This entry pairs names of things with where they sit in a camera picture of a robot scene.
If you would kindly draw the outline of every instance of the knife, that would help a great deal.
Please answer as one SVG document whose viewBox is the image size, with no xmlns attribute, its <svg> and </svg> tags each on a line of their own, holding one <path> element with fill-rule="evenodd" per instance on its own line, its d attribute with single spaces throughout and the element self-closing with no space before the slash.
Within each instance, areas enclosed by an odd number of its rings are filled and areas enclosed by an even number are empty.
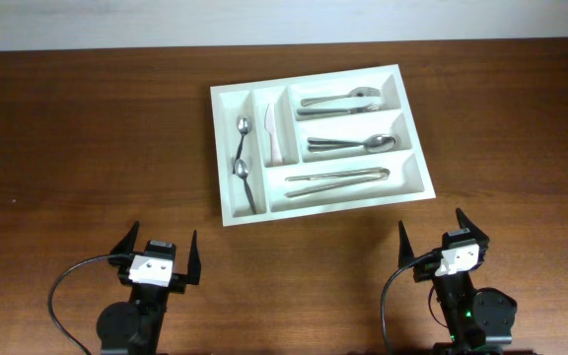
<svg viewBox="0 0 568 355">
<path fill-rule="evenodd" d="M 277 127 L 275 126 L 275 110 L 273 105 L 269 104 L 266 108 L 266 117 L 264 118 L 264 127 L 271 136 L 271 165 L 273 167 L 281 166 L 282 153 L 280 152 L 280 143 L 277 140 Z"/>
</svg>

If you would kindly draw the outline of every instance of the fork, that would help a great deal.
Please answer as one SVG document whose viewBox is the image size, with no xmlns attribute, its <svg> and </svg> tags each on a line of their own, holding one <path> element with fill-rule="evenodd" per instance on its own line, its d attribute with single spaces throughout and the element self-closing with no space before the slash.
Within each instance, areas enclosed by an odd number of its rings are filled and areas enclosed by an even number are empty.
<svg viewBox="0 0 568 355">
<path fill-rule="evenodd" d="M 322 98 L 310 98 L 310 99 L 303 99 L 302 106 L 306 107 L 312 104 L 323 103 L 326 101 L 338 100 L 338 99 L 346 99 L 346 98 L 363 98 L 363 97 L 379 97 L 381 95 L 381 91 L 375 88 L 368 88 L 368 87 L 360 87 L 352 90 L 351 92 L 345 95 L 337 95 L 331 97 L 322 97 Z"/>
<path fill-rule="evenodd" d="M 327 114 L 327 113 L 355 114 L 363 112 L 374 112 L 377 110 L 381 110 L 381 105 L 369 104 L 365 106 L 352 107 L 352 108 L 297 108 L 297 114 L 298 115 Z"/>
</svg>

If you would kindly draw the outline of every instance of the cable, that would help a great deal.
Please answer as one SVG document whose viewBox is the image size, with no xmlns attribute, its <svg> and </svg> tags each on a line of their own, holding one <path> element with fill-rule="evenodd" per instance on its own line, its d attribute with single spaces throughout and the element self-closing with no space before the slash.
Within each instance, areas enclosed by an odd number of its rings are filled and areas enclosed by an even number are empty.
<svg viewBox="0 0 568 355">
<path fill-rule="evenodd" d="M 448 328 L 445 324 L 442 324 L 437 317 L 435 317 L 435 315 L 433 314 L 433 309 L 431 308 L 431 298 L 433 297 L 433 290 L 435 289 L 435 286 L 431 286 L 431 291 L 429 291 L 429 312 L 431 313 L 431 317 L 433 317 L 433 319 L 441 326 L 443 326 L 444 328 Z"/>
<path fill-rule="evenodd" d="M 65 278 L 65 276 L 69 275 L 69 273 L 71 273 L 75 269 L 79 268 L 80 266 L 88 264 L 88 263 L 96 262 L 96 261 L 108 260 L 108 259 L 112 259 L 112 258 L 121 258 L 121 257 L 127 258 L 127 257 L 131 257 L 131 255 L 130 254 L 100 255 L 100 256 L 92 257 L 92 258 L 89 258 L 87 260 L 81 261 L 81 262 L 75 264 L 74 266 L 68 268 L 65 272 L 63 272 L 60 276 L 58 276 L 56 281 L 54 281 L 54 284 L 51 286 L 51 289 L 49 290 L 49 296 L 47 297 L 47 310 L 49 311 L 49 316 L 54 321 L 54 324 L 56 324 L 56 327 L 58 328 L 58 330 L 62 331 L 63 334 L 65 334 L 65 336 L 69 340 L 71 340 L 71 342 L 76 344 L 76 346 L 78 346 L 87 355 L 91 355 L 91 352 L 89 351 L 89 349 L 87 349 L 85 347 L 85 345 L 83 345 L 80 341 L 78 341 L 78 339 L 76 339 L 72 334 L 70 334 L 69 331 L 65 330 L 65 328 L 60 323 L 60 321 L 58 321 L 58 318 L 56 317 L 56 314 L 54 313 L 54 307 L 52 306 L 52 299 L 54 297 L 54 291 L 56 291 L 56 287 L 58 287 L 58 284 L 60 283 L 60 281 L 62 281 Z"/>
<path fill-rule="evenodd" d="M 383 289 L 383 294 L 381 295 L 381 321 L 383 324 L 383 340 L 385 341 L 385 348 L 387 349 L 388 354 L 392 354 L 392 350 L 391 350 L 390 338 L 387 334 L 387 325 L 385 323 L 385 300 L 387 298 L 387 290 L 390 288 L 391 283 L 396 277 L 398 277 L 399 274 L 401 274 L 403 271 L 410 269 L 411 267 L 420 263 L 422 260 L 431 257 L 433 255 L 434 255 L 433 252 L 427 252 L 424 255 L 418 256 L 415 259 L 411 260 L 408 264 L 402 266 L 402 268 L 396 271 L 390 277 L 390 279 L 387 280 L 387 283 L 385 284 L 385 288 Z"/>
</svg>

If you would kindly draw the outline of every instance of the utensil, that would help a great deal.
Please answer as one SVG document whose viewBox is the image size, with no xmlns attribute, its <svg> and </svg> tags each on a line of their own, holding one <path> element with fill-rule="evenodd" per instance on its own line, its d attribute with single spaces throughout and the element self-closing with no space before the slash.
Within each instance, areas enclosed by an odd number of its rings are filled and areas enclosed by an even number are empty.
<svg viewBox="0 0 568 355">
<path fill-rule="evenodd" d="M 351 186 L 358 183 L 371 182 L 387 179 L 390 176 L 390 170 L 386 168 L 371 168 L 371 169 L 361 169 L 350 172 L 340 172 L 340 173 L 327 173 L 327 174 L 315 174 L 309 176 L 301 177 L 286 177 L 286 181 L 300 181 L 300 180 L 316 180 L 316 179 L 327 179 L 327 178 L 351 178 L 351 177 L 363 177 L 352 180 L 346 180 L 344 182 L 334 182 L 326 185 L 310 187 L 307 189 L 287 192 L 284 195 L 289 198 L 304 196 L 311 193 L 322 192 L 334 188 L 340 188 L 345 186 Z"/>
<path fill-rule="evenodd" d="M 308 151 L 312 153 L 358 146 L 363 146 L 368 153 L 383 153 L 395 146 L 395 138 L 388 134 L 375 134 L 362 142 L 309 138 L 308 143 Z"/>
<path fill-rule="evenodd" d="M 245 183 L 245 194 L 247 195 L 248 205 L 251 207 L 251 212 L 255 214 L 255 202 L 253 202 L 253 194 L 251 193 L 251 188 L 247 183 L 247 177 L 249 176 L 249 168 L 247 164 L 242 159 L 236 159 L 234 163 L 234 171 L 238 178 L 241 178 Z"/>
<path fill-rule="evenodd" d="M 266 117 L 264 118 L 264 128 L 271 136 L 271 164 L 273 167 L 282 165 L 282 153 L 280 152 L 280 142 L 277 139 L 277 127 L 275 126 L 275 110 L 273 105 L 269 104 L 266 108 Z"/>
<path fill-rule="evenodd" d="M 355 114 L 363 112 L 373 112 L 381 109 L 379 104 L 369 104 L 360 107 L 351 108 L 297 108 L 298 115 L 312 115 L 312 114 L 328 114 L 328 113 L 344 113 Z"/>
<path fill-rule="evenodd" d="M 238 116 L 238 131 L 241 132 L 241 144 L 238 145 L 238 150 L 236 151 L 236 162 L 238 159 L 241 158 L 241 153 L 243 152 L 243 142 L 245 141 L 245 136 L 251 132 L 253 128 L 253 124 L 251 123 L 251 118 L 249 116 L 240 115 Z M 234 164 L 234 168 L 232 173 L 236 173 L 236 164 Z"/>
<path fill-rule="evenodd" d="M 345 95 L 336 95 L 330 97 L 322 97 L 322 98 L 310 98 L 310 99 L 302 99 L 302 106 L 306 107 L 312 104 L 323 103 L 326 101 L 338 100 L 338 99 L 346 99 L 346 98 L 363 98 L 363 97 L 379 97 L 381 95 L 381 91 L 376 88 L 369 88 L 369 87 L 360 87 L 352 90 L 351 92 Z"/>
</svg>

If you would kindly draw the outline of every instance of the white wall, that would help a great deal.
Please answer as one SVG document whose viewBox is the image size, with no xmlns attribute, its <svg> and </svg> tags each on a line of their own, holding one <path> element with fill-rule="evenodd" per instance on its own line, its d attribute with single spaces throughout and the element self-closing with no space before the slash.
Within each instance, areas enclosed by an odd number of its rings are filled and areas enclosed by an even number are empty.
<svg viewBox="0 0 568 355">
<path fill-rule="evenodd" d="M 0 0 L 0 50 L 545 36 L 567 0 Z"/>
</svg>

